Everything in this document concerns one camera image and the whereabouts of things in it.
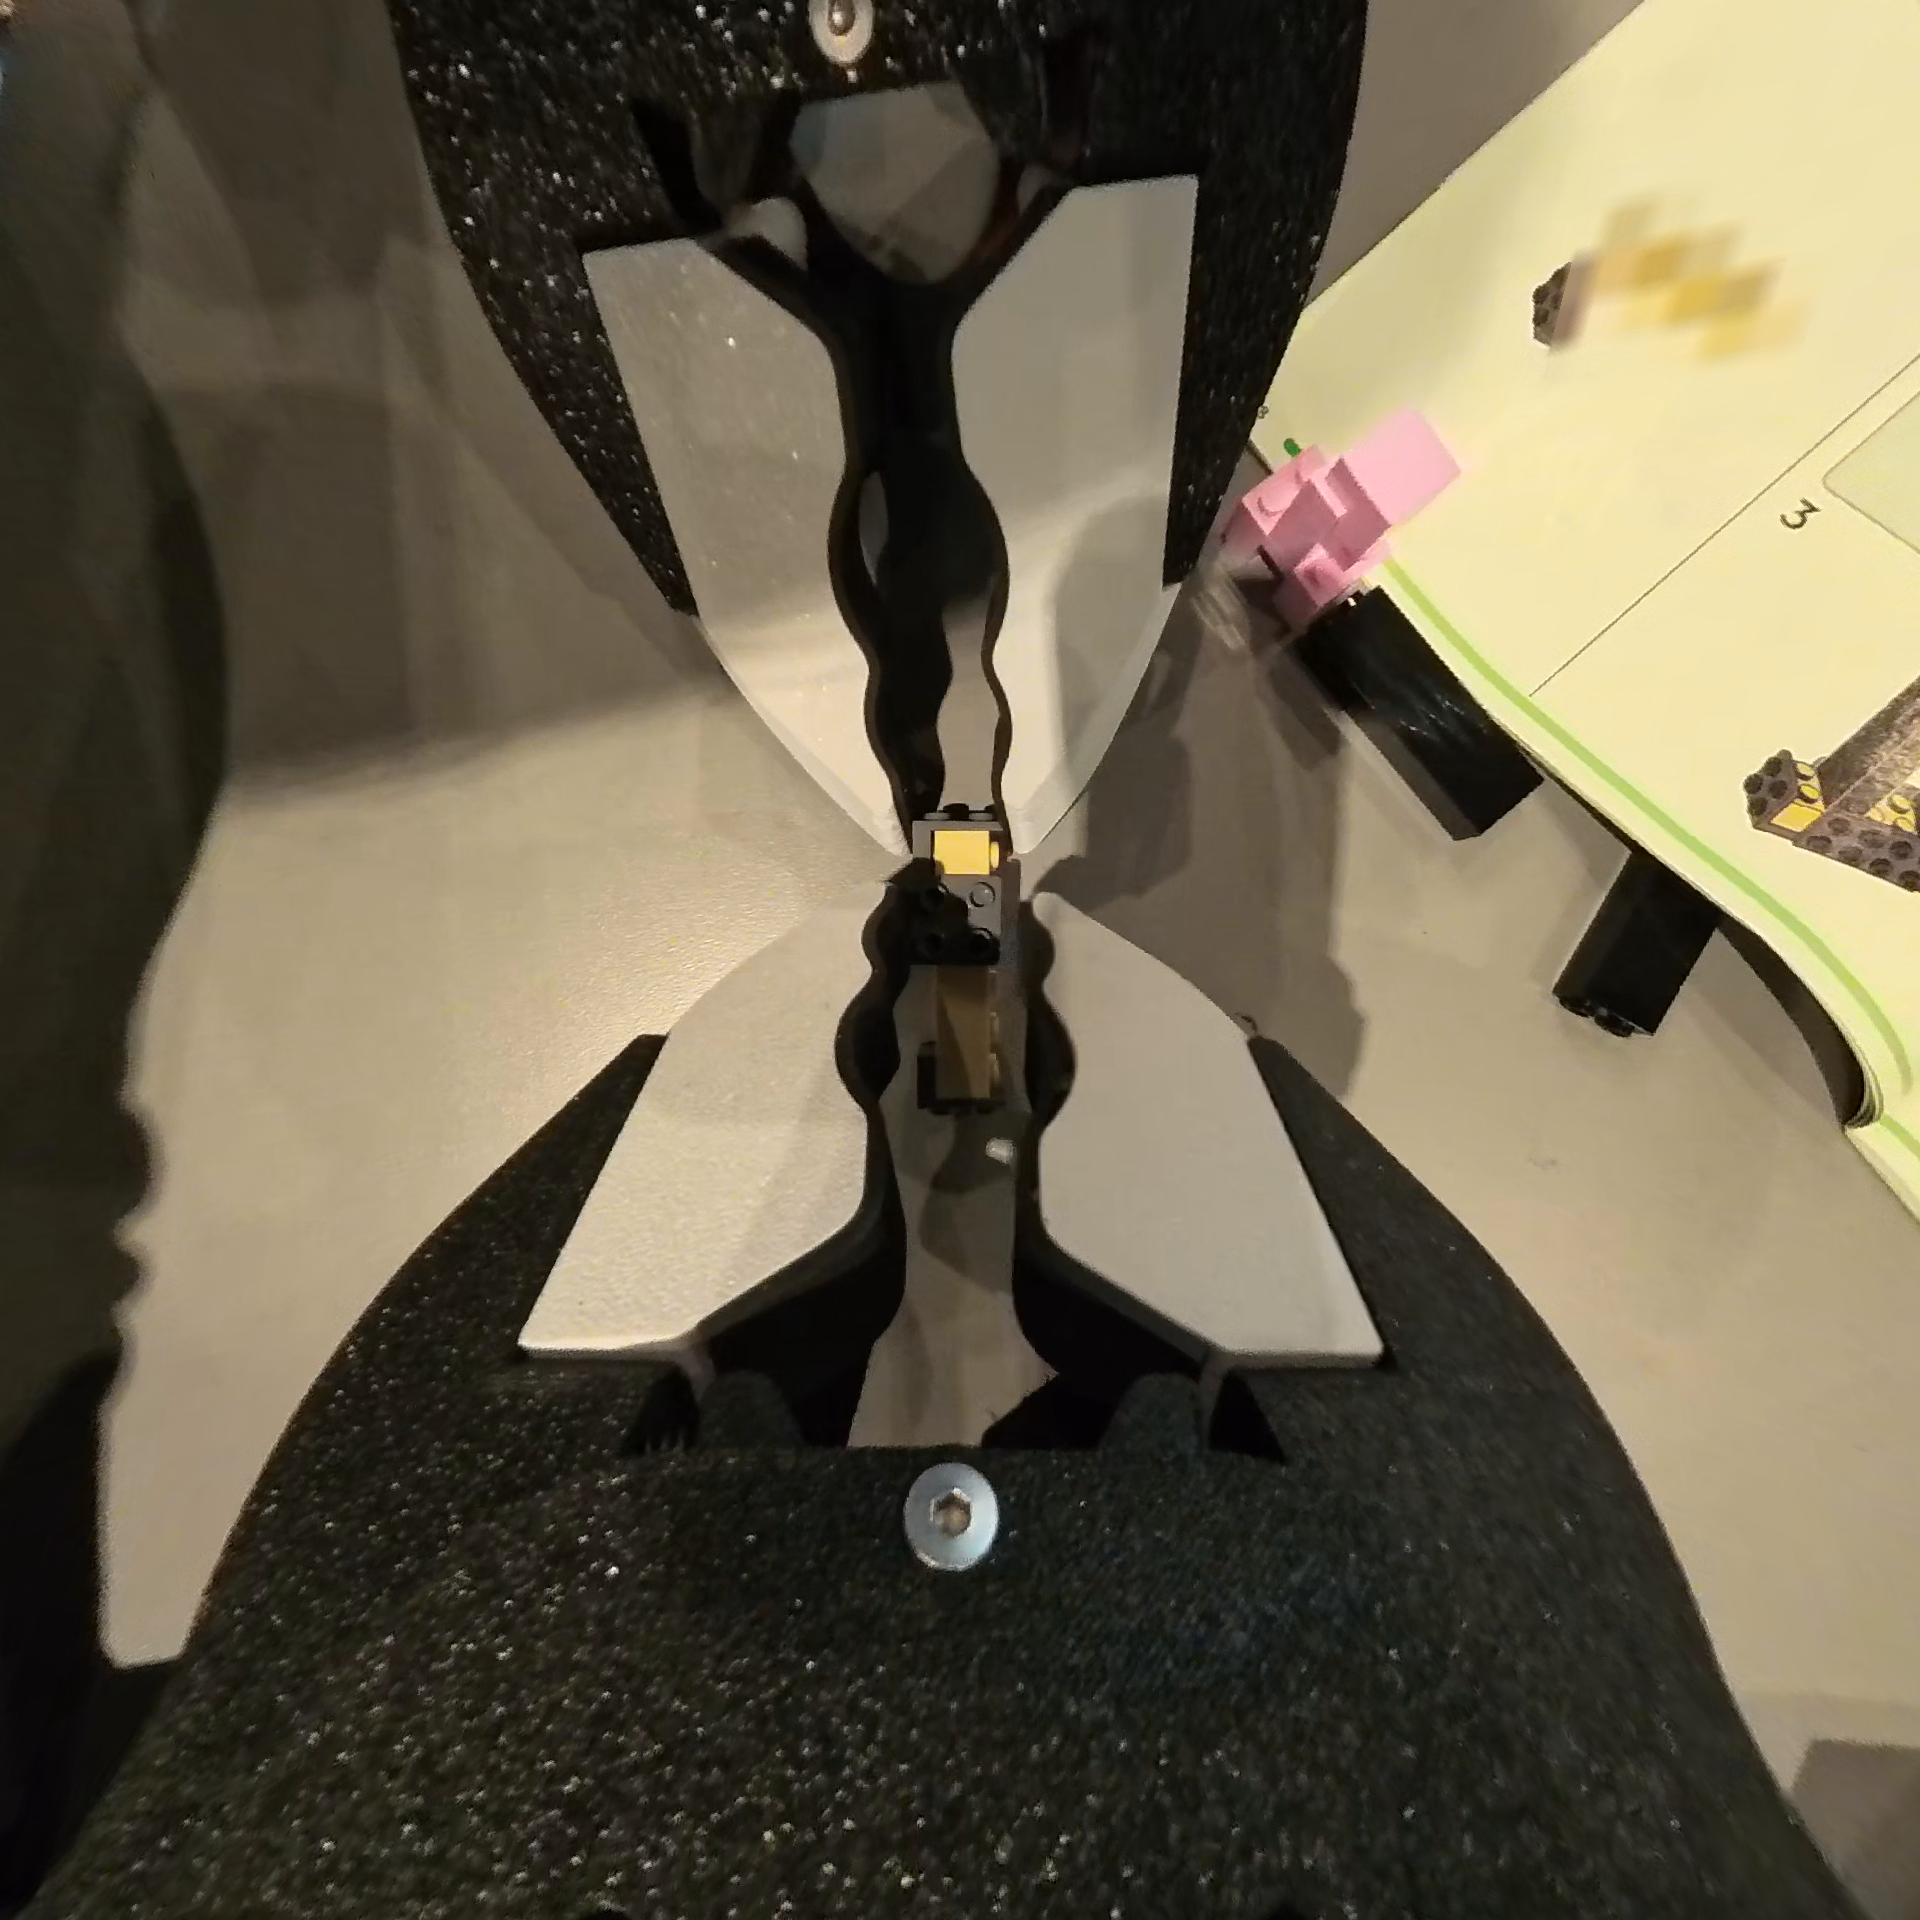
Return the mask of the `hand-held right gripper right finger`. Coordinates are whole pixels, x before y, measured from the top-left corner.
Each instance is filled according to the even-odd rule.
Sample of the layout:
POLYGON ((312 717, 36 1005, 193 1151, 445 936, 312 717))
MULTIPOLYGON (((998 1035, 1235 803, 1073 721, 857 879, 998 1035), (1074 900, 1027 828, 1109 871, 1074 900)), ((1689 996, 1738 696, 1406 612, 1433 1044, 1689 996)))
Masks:
POLYGON ((1059 897, 1032 903, 1032 1039, 1068 1068, 1036 1117, 1040 1256, 1187 1362, 1379 1362, 1377 1328, 1251 1035, 1059 897))

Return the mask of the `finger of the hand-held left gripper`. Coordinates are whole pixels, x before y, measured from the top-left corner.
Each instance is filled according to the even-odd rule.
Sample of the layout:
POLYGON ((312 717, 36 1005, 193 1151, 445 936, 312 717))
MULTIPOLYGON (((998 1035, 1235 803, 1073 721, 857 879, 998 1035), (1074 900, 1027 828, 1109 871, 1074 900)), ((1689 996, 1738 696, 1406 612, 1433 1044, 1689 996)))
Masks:
POLYGON ((584 268, 694 624, 803 772, 901 857, 914 727, 866 544, 857 312, 756 233, 601 248, 584 268))
POLYGON ((1105 762, 1166 631, 1195 178, 1077 185, 955 329, 955 421, 1005 593, 998 801, 1037 847, 1105 762))

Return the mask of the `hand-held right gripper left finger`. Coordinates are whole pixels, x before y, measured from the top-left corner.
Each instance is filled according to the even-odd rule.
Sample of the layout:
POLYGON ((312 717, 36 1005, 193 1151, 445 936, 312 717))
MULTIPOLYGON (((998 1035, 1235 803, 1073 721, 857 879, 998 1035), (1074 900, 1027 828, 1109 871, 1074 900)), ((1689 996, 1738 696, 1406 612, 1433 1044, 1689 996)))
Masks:
POLYGON ((897 891, 868 881, 732 967, 670 1028, 518 1328, 531 1361, 693 1361, 897 1199, 897 891))

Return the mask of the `tan and dark brick assembly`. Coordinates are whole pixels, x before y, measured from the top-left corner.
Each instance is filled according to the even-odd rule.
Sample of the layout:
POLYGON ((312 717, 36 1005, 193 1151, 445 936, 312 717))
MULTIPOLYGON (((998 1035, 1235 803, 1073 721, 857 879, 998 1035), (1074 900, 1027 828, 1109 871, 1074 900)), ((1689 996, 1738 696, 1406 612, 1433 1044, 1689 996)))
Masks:
POLYGON ((1017 875, 948 874, 918 857, 897 890, 918 1109, 1001 1114, 1017 1090, 1012 1027, 1024 995, 1017 875))

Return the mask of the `grey desk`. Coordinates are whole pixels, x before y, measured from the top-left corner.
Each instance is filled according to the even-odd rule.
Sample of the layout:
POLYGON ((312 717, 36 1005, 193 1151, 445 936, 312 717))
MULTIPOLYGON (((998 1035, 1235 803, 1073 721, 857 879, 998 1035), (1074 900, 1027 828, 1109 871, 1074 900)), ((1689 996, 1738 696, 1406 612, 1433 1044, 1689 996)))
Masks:
MULTIPOLYGON (((509 373, 382 5, 142 36, 118 323, 200 499, 230 722, 138 1015, 121 1664, 178 1650, 272 1440, 443 1213, 880 868, 509 373)), ((1619 842, 1549 784, 1452 842, 1237 601, 1184 603, 1057 860, 1522 1284, 1819 1847, 1916 1913, 1916 1223, 1841 1138, 1814 1009, 1720 937, 1653 1041, 1563 1013, 1619 842)))

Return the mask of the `pink toy brick pig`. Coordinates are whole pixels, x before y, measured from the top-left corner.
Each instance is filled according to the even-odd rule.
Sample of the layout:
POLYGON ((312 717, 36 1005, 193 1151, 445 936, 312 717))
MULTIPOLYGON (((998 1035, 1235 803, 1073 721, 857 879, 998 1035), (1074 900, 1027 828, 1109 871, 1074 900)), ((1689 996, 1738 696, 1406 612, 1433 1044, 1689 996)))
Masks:
POLYGON ((1426 417, 1398 409, 1334 457, 1308 445, 1251 488, 1221 528, 1221 563, 1237 583, 1266 587, 1278 624, 1304 633, 1366 587, 1392 535, 1459 476, 1426 417))

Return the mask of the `long black brick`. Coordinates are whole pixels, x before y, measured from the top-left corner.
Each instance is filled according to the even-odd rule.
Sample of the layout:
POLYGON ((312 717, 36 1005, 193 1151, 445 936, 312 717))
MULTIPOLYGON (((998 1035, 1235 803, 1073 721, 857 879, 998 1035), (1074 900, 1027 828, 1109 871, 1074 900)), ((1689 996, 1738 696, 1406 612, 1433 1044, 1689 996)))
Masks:
POLYGON ((1385 591, 1320 615, 1291 652, 1452 839, 1485 834, 1546 787, 1385 591))

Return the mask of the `black rectangular brick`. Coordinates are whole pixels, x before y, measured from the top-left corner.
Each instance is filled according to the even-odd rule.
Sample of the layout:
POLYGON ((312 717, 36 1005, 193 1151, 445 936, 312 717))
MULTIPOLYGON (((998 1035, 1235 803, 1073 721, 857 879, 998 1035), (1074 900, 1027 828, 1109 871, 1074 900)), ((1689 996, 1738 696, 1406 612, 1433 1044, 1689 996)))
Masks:
POLYGON ((1552 995, 1565 1013, 1612 1039, 1650 1039, 1720 925, 1715 900, 1658 857, 1630 851, 1552 995))

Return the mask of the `pale green instruction booklet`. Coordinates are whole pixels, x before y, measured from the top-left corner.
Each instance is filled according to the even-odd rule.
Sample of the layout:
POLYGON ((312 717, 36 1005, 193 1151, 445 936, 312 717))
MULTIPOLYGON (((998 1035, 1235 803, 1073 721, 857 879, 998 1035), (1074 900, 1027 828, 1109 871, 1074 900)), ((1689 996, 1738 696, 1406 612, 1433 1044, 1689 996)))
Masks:
POLYGON ((1305 312, 1254 444, 1410 409, 1377 585, 1838 1027, 1918 1177, 1918 5, 1637 5, 1305 312))

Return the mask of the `person's dark sweater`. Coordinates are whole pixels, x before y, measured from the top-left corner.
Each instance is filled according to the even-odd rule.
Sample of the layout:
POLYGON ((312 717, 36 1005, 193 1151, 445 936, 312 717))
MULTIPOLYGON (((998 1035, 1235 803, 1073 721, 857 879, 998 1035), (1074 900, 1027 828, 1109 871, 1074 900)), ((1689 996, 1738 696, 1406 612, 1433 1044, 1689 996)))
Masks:
POLYGON ((102 1415, 154 1153, 129 1034, 225 757, 200 512, 123 333, 140 5, 5 5, 5 1915, 100 1684, 102 1415))

